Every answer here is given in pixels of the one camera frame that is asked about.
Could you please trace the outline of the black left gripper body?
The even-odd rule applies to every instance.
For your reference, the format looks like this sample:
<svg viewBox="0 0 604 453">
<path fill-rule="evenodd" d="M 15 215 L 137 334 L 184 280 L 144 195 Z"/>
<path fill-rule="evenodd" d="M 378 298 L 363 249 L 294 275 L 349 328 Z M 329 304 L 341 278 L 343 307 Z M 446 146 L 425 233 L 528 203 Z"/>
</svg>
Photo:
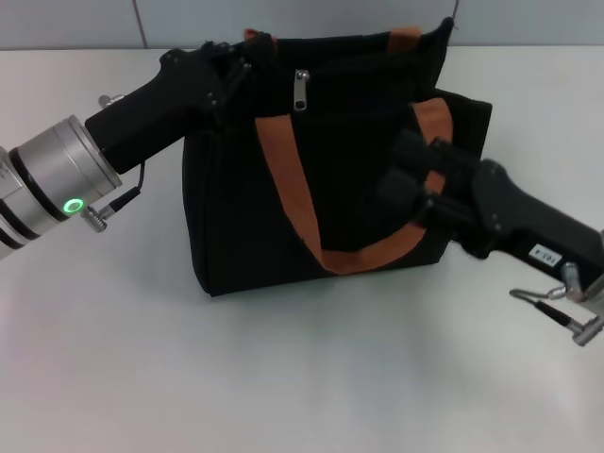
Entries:
<svg viewBox="0 0 604 453">
<path fill-rule="evenodd" d="M 122 175 L 207 122 L 225 103 L 213 61 L 224 46 L 173 49 L 159 59 L 159 72 L 85 121 L 109 165 Z"/>
</svg>

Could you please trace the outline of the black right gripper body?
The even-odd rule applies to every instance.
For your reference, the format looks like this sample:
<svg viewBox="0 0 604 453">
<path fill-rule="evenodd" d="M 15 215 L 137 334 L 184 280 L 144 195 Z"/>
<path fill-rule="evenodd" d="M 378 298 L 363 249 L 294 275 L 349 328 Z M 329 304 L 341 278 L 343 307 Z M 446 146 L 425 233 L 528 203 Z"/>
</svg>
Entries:
<svg viewBox="0 0 604 453">
<path fill-rule="evenodd" d="M 482 161 L 470 184 L 471 207 L 478 217 L 477 237 L 486 239 L 478 254 L 506 253 L 562 281 L 562 267 L 574 263 L 588 288 L 603 276 L 600 232 L 523 192 L 503 166 Z"/>
</svg>

